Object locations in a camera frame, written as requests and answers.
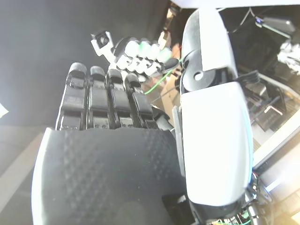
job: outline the robotic hand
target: robotic hand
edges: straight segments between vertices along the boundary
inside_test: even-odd
[[[184,30],[176,140],[160,129],[162,113],[136,74],[143,61],[161,73],[178,61],[163,60],[166,50],[141,59],[133,50],[145,43],[133,39],[116,58],[107,31],[91,42],[111,66],[107,74],[93,66],[89,75],[83,64],[70,68],[55,130],[46,130],[34,170],[34,225],[243,223],[245,210],[246,224],[267,224],[258,189],[249,188],[253,146],[242,85],[253,75],[238,77],[218,12],[195,11]]]

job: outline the green cable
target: green cable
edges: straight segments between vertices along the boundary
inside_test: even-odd
[[[168,75],[171,74],[173,70],[170,70],[169,72],[167,72],[149,91],[146,91],[144,94],[148,95],[150,94]]]
[[[248,220],[247,222],[245,222],[243,224],[239,224],[239,225],[246,225],[246,224],[248,224],[250,222],[251,222],[251,220]],[[232,225],[232,223],[218,223],[218,224]]]

